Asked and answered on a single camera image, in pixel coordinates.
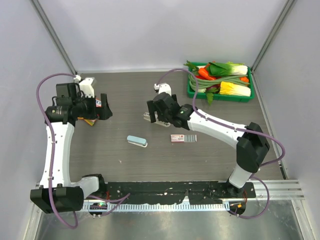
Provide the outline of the red white staple box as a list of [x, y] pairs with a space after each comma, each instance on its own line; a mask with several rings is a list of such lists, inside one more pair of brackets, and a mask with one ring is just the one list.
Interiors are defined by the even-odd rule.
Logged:
[[196, 134], [171, 134], [170, 141], [172, 143], [195, 143], [197, 142]]

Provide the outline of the light blue stapler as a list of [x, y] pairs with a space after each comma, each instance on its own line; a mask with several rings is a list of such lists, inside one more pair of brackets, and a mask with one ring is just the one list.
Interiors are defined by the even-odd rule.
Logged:
[[143, 148], [146, 148], [148, 146], [148, 142], [145, 138], [141, 138], [133, 135], [127, 136], [127, 142]]

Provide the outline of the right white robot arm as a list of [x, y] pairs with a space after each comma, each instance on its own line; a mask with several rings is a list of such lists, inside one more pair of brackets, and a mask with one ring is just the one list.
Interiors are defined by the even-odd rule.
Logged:
[[227, 179], [226, 193], [233, 198], [244, 192], [245, 183], [262, 165], [270, 145], [261, 127], [231, 123], [205, 113], [190, 104], [179, 105], [176, 95], [162, 92], [147, 101], [151, 123], [170, 123], [176, 128], [214, 137], [233, 147], [236, 165]]

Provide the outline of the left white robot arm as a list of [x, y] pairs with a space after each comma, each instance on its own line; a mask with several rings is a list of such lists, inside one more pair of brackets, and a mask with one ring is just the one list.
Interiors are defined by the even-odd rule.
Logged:
[[53, 208], [59, 213], [79, 211], [89, 195], [100, 200], [107, 193], [100, 173], [84, 175], [77, 182], [70, 179], [71, 141], [78, 118], [107, 120], [113, 115], [105, 93], [96, 104], [94, 82], [86, 78], [79, 83], [57, 84], [53, 105], [45, 111], [45, 167], [39, 188], [30, 191], [30, 199], [46, 214], [52, 214]]

